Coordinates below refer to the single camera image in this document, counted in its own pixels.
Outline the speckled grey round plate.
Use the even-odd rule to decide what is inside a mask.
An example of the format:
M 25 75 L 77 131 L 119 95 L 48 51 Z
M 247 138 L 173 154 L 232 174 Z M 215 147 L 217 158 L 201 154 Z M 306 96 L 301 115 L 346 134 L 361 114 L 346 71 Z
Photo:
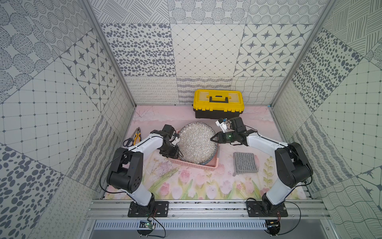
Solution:
M 179 131 L 179 159 L 198 165 L 208 164 L 218 149 L 218 144 L 210 140 L 214 135 L 214 129 L 204 122 L 195 121 L 185 125 Z

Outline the grey knitted dish cloth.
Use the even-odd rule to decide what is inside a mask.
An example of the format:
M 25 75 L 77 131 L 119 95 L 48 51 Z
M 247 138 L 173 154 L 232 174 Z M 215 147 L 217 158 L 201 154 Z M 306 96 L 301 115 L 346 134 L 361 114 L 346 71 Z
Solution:
M 233 176 L 246 174 L 246 173 L 257 173 L 259 171 L 258 157 L 253 153 L 247 152 L 234 152 L 233 153 L 233 165 L 234 172 Z

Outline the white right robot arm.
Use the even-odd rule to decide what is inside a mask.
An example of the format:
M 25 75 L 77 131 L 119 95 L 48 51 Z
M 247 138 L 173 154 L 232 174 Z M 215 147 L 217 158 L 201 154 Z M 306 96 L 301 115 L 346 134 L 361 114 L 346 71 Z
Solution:
M 266 138 L 243 123 L 241 117 L 218 119 L 215 124 L 221 131 L 211 137 L 219 144 L 244 145 L 258 149 L 276 161 L 278 180 L 262 196 L 262 208 L 273 210 L 283 205 L 286 197 L 307 179 L 312 179 L 313 169 L 299 143 L 278 142 Z

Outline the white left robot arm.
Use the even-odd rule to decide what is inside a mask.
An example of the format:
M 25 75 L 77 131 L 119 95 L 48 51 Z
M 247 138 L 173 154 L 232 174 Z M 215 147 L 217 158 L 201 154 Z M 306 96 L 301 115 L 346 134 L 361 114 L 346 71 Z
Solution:
M 162 130 L 152 131 L 137 145 L 118 148 L 106 176 L 107 184 L 126 193 L 138 206 L 151 207 L 154 195 L 141 184 L 144 158 L 159 150 L 166 158 L 178 159 L 182 153 L 173 144 L 176 139 L 177 132 L 166 124 Z

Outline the pink perforated plastic basket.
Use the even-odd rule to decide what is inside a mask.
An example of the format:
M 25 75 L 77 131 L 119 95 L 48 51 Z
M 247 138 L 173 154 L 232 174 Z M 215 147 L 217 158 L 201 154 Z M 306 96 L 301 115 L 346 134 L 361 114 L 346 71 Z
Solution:
M 184 162 L 179 159 L 171 159 L 168 158 L 168 160 L 172 163 L 185 166 L 185 167 L 192 167 L 192 168 L 197 168 L 197 169 L 203 169 L 203 170 L 209 170 L 209 171 L 214 171 L 217 169 L 219 165 L 219 147 L 217 148 L 215 156 L 211 159 L 210 162 L 207 164 L 201 165 L 201 164 L 193 164 L 189 162 Z

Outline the yellow and black toolbox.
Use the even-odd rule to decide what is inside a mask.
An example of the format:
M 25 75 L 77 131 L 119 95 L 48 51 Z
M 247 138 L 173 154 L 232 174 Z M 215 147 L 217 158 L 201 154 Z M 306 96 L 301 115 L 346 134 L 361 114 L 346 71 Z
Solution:
M 239 91 L 195 91 L 193 110 L 197 119 L 230 119 L 240 116 L 244 109 L 243 96 Z

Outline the yellow handled pliers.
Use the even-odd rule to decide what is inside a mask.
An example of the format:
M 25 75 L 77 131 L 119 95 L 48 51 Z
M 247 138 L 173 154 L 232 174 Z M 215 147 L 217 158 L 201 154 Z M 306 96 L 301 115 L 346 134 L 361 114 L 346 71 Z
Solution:
M 136 145 L 137 143 L 139 143 L 141 141 L 141 130 L 140 130 L 140 127 L 138 127 L 135 132 L 134 132 L 134 135 L 133 135 L 133 145 Z

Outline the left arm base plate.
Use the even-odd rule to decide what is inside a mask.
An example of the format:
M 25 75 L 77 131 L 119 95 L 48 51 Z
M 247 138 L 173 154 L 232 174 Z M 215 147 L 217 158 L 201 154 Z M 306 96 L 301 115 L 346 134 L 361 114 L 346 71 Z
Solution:
M 147 206 L 138 205 L 132 202 L 129 206 L 129 218 L 166 218 L 169 211 L 169 201 L 150 201 Z

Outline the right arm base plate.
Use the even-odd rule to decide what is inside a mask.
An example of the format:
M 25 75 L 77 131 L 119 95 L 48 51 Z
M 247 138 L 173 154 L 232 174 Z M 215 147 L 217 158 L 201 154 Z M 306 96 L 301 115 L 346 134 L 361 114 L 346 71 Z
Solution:
M 249 200 L 245 204 L 249 217 L 283 218 L 288 216 L 284 203 L 273 205 L 267 201 Z

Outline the aluminium mounting rail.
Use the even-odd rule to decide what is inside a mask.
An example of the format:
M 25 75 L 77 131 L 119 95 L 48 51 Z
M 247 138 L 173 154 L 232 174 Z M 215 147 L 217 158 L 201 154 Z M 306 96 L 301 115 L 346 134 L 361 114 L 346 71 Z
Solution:
M 93 200 L 86 220 L 122 220 L 128 217 L 131 200 Z M 245 200 L 170 200 L 167 220 L 247 219 Z M 321 200 L 291 200 L 285 203 L 285 219 L 330 219 Z

